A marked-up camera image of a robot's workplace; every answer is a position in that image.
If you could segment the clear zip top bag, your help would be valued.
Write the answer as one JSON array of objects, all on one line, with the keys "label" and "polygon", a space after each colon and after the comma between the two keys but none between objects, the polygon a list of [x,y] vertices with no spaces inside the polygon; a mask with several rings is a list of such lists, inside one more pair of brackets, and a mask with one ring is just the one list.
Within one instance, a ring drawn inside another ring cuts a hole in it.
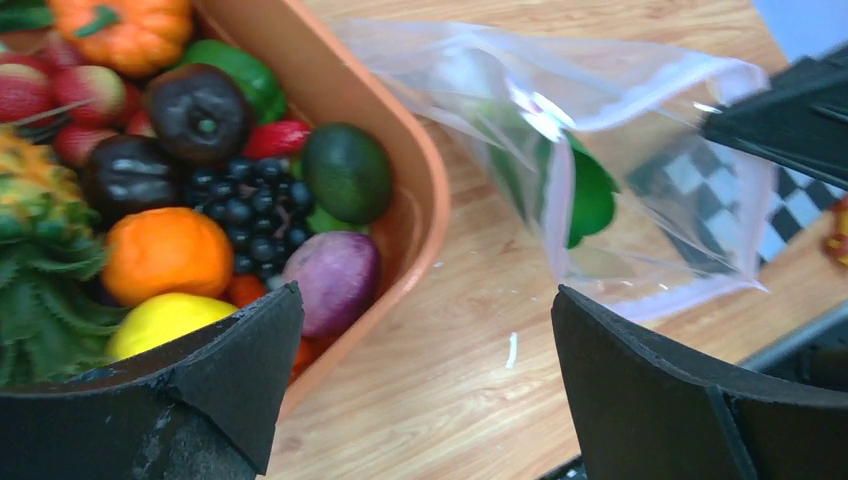
[{"label": "clear zip top bag", "polygon": [[760,67],[459,22],[334,30],[488,173],[558,281],[634,321],[759,286],[774,166],[708,140],[703,126],[767,88]]}]

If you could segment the black grape bunch toy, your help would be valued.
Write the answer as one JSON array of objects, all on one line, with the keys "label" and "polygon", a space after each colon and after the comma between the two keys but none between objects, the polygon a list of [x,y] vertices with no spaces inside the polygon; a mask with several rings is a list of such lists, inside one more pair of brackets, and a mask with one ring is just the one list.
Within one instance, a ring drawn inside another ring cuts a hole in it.
[{"label": "black grape bunch toy", "polygon": [[213,219],[235,253],[234,272],[262,280],[278,276],[315,231],[307,217],[316,201],[288,157],[233,157],[191,174],[186,203]]}]

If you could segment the orange plastic basket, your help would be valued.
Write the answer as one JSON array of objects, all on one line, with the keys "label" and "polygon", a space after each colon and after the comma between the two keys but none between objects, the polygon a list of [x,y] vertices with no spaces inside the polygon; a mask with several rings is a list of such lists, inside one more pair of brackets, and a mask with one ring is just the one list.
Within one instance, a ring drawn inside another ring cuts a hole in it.
[{"label": "orange plastic basket", "polygon": [[[346,123],[357,172],[318,177],[330,202],[354,189],[381,194],[388,208],[371,216],[381,255],[374,302],[312,366],[294,380],[286,416],[409,293],[439,253],[448,226],[450,189],[441,154],[411,113],[301,1],[197,1],[204,33],[241,48],[275,74],[292,113],[315,124]],[[362,136],[369,136],[364,141]]]}]

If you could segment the green avocado toy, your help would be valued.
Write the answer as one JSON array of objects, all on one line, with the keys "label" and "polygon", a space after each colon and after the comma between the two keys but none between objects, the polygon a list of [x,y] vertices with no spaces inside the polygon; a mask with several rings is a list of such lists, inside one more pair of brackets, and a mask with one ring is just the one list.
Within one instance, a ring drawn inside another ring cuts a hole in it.
[{"label": "green avocado toy", "polygon": [[388,210],[393,194],[390,160],[365,130],[345,122],[315,127],[300,163],[318,204],[335,218],[365,225]]}]

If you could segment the toy pineapple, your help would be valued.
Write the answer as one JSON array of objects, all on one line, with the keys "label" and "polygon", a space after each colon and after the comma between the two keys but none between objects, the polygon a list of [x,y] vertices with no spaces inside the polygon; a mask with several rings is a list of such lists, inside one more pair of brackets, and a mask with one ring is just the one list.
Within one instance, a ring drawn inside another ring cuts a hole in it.
[{"label": "toy pineapple", "polygon": [[122,308],[83,284],[108,260],[76,174],[53,151],[1,130],[1,385],[63,382],[109,363]]}]

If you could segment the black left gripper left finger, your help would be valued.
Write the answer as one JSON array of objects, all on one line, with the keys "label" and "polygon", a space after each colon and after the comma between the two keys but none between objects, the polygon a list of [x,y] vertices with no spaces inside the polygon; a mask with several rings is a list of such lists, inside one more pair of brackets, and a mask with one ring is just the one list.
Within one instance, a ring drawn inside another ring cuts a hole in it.
[{"label": "black left gripper left finger", "polygon": [[1,396],[5,479],[252,479],[266,472],[304,320],[294,283],[211,326]]}]

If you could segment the orange yellow toy block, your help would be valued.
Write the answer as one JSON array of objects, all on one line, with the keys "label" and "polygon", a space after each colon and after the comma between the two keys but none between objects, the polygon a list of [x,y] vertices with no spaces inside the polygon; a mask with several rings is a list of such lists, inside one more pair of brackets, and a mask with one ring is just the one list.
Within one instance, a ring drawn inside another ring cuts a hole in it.
[{"label": "orange yellow toy block", "polygon": [[832,208],[832,230],[822,241],[822,251],[831,260],[847,265],[847,195]]}]

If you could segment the yellow lemon toy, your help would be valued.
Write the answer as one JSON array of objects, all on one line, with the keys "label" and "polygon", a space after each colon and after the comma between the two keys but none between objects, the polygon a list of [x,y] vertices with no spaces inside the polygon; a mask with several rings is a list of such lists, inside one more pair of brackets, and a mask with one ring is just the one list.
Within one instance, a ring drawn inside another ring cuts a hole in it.
[{"label": "yellow lemon toy", "polygon": [[228,302],[186,293],[152,297],[132,309],[107,343],[105,353],[120,361],[190,334],[235,313]]}]

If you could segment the orange toy pumpkin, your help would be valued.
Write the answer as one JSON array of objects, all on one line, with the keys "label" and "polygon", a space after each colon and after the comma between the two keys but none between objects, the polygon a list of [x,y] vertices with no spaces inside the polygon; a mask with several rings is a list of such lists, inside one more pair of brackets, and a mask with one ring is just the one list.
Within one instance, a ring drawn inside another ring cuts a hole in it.
[{"label": "orange toy pumpkin", "polygon": [[54,0],[55,30],[90,62],[133,78],[175,64],[193,34],[188,0]]}]

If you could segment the red chili toy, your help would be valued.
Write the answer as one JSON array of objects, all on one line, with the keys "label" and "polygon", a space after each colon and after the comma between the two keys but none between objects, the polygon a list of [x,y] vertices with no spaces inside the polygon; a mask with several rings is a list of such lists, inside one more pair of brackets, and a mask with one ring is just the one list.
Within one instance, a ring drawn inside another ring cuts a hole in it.
[{"label": "red chili toy", "polygon": [[278,157],[298,153],[312,128],[299,120],[280,120],[254,128],[241,154],[249,159]]}]

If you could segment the orange fruit toy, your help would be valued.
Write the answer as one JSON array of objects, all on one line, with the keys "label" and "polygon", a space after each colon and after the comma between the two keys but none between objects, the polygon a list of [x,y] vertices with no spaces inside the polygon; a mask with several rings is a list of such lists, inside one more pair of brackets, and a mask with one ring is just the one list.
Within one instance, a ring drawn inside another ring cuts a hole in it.
[{"label": "orange fruit toy", "polygon": [[217,297],[233,274],[234,249],[224,230],[186,207],[128,215],[105,240],[110,257],[100,278],[125,306],[172,292]]}]

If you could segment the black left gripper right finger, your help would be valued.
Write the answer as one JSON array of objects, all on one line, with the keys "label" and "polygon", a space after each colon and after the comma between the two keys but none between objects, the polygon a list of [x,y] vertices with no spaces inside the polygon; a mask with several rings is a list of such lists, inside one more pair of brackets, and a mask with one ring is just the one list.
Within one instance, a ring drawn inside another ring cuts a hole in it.
[{"label": "black left gripper right finger", "polygon": [[847,311],[740,365],[564,287],[551,310],[590,479],[843,479]]}]

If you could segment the purple onion toy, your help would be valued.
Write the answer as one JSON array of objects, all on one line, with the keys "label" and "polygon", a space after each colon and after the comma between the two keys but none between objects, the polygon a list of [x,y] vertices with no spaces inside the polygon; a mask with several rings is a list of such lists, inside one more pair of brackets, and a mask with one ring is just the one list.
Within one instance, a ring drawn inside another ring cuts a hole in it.
[{"label": "purple onion toy", "polygon": [[343,334],[373,303],[380,273],[379,252],[365,234],[331,231],[307,240],[282,271],[282,280],[296,282],[301,292],[302,334]]}]

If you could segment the black white checkerboard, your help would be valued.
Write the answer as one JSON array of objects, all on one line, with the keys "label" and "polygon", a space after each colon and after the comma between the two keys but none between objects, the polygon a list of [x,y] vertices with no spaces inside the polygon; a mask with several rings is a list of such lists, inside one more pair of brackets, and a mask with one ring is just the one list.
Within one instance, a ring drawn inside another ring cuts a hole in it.
[{"label": "black white checkerboard", "polygon": [[701,138],[666,147],[626,183],[698,277],[757,271],[845,193]]}]

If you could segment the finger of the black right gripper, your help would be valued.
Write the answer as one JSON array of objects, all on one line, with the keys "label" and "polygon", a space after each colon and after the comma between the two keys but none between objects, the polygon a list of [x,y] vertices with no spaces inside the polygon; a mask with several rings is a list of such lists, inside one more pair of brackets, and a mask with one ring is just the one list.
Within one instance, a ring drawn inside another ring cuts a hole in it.
[{"label": "finger of the black right gripper", "polygon": [[847,188],[847,45],[805,56],[771,77],[770,88],[711,114],[715,143]]}]

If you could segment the green bell pepper toy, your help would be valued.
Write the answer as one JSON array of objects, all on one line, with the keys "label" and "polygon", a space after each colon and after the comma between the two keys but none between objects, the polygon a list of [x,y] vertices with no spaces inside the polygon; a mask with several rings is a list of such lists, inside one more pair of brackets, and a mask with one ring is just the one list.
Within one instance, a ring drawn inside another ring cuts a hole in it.
[{"label": "green bell pepper toy", "polygon": [[219,40],[203,39],[194,42],[176,66],[197,63],[228,74],[253,107],[259,124],[275,122],[286,114],[287,96],[274,72],[252,54]]}]

